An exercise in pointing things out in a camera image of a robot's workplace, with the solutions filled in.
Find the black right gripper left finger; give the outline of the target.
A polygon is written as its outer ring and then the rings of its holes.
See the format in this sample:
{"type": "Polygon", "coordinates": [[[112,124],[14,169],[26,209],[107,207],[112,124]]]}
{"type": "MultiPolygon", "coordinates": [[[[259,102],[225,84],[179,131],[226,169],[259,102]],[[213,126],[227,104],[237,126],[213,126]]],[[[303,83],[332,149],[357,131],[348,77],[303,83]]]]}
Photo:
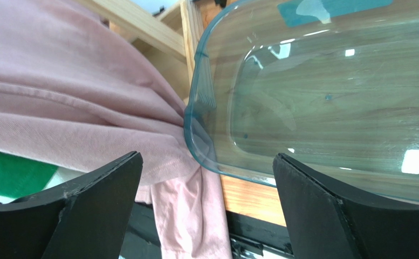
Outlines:
{"type": "Polygon", "coordinates": [[[0,203],[0,258],[118,258],[143,159],[130,152],[92,172],[0,203]]]}

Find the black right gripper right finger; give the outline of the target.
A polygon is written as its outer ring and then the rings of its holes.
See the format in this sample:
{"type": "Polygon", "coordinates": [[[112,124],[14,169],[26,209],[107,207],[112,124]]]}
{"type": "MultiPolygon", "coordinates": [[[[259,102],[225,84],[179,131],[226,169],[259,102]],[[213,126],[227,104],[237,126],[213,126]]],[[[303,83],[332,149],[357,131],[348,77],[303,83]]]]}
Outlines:
{"type": "Polygon", "coordinates": [[[419,205],[356,188],[284,153],[273,173],[295,258],[419,258],[419,205]]]}

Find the green t shirt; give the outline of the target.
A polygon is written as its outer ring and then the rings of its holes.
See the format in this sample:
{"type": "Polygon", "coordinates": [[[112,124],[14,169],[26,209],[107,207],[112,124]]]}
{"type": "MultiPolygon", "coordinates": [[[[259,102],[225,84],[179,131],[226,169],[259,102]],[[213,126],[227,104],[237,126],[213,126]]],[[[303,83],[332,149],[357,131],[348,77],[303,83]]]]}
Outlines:
{"type": "Polygon", "coordinates": [[[40,192],[58,166],[0,152],[0,196],[19,198],[40,192]]]}

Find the dusty pink t shirt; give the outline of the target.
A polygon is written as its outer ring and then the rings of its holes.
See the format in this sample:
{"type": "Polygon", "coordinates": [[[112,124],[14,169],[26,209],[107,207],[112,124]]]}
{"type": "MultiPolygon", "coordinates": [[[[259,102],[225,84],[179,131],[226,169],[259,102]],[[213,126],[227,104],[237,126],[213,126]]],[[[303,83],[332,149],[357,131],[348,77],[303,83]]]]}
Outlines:
{"type": "Polygon", "coordinates": [[[231,258],[221,181],[185,105],[134,46],[74,1],[0,1],[0,152],[88,173],[131,151],[163,258],[231,258]]]}

